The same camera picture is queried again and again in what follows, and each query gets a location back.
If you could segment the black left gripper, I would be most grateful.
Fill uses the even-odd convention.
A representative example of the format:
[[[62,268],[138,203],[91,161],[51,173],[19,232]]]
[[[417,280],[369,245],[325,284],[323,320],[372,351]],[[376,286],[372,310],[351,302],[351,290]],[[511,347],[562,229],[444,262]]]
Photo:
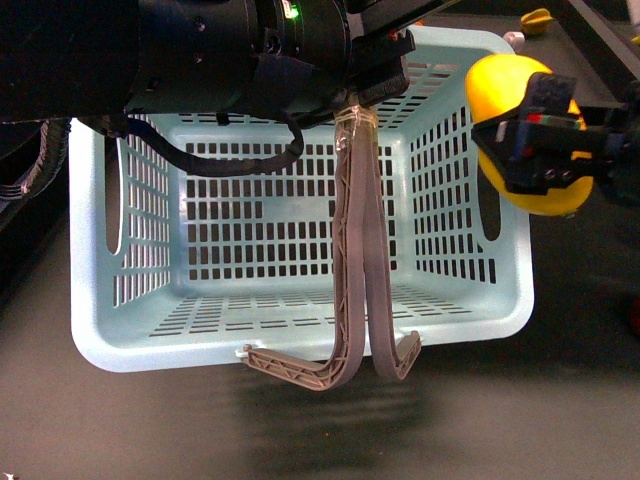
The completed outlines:
[[[406,27],[443,8],[441,1],[346,1],[352,37],[347,85],[363,106],[404,93],[409,86],[404,63],[415,50]]]

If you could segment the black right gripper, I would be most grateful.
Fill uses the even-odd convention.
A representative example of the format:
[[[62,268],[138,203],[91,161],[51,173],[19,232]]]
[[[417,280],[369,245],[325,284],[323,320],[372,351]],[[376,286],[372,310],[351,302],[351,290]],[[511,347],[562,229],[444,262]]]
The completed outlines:
[[[477,123],[472,138],[513,194],[547,196],[591,178],[614,204],[639,203],[639,82],[624,102],[591,106],[582,128],[568,111],[576,80],[534,73],[513,109]]]

